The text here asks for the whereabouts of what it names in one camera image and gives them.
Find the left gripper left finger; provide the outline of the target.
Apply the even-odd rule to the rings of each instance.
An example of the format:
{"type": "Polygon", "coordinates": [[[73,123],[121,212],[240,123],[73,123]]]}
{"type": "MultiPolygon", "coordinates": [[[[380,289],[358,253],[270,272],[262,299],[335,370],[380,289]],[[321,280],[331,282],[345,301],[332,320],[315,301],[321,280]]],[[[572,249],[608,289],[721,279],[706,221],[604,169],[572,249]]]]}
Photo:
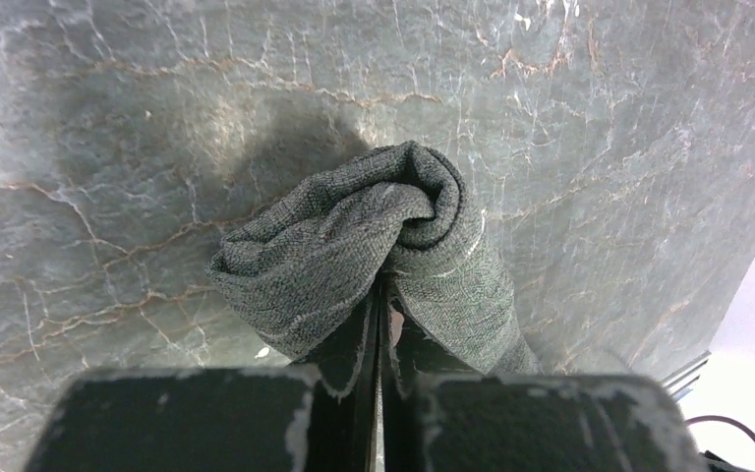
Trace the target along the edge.
{"type": "Polygon", "coordinates": [[[379,327],[371,289],[282,367],[97,369],[65,390],[29,471],[371,471],[379,327]]]}

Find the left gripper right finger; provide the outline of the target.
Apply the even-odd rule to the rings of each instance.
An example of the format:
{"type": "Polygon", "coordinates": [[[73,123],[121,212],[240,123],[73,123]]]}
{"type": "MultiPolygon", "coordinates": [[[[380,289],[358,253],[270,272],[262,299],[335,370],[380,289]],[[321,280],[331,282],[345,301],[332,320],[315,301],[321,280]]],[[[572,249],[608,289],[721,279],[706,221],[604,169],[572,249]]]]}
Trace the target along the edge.
{"type": "Polygon", "coordinates": [[[639,376],[542,374],[501,303],[431,317],[380,298],[388,471],[703,471],[676,403],[639,376]]]}

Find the grey cloth napkin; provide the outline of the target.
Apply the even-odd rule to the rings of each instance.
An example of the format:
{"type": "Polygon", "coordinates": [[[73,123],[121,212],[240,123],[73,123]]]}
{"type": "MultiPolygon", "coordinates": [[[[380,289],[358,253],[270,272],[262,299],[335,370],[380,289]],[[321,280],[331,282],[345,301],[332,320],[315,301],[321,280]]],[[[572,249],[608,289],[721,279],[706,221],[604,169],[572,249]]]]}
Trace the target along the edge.
{"type": "Polygon", "coordinates": [[[379,147],[224,236],[209,282],[269,346],[307,355],[386,276],[404,316],[483,373],[537,374],[488,218],[442,153],[379,147]]]}

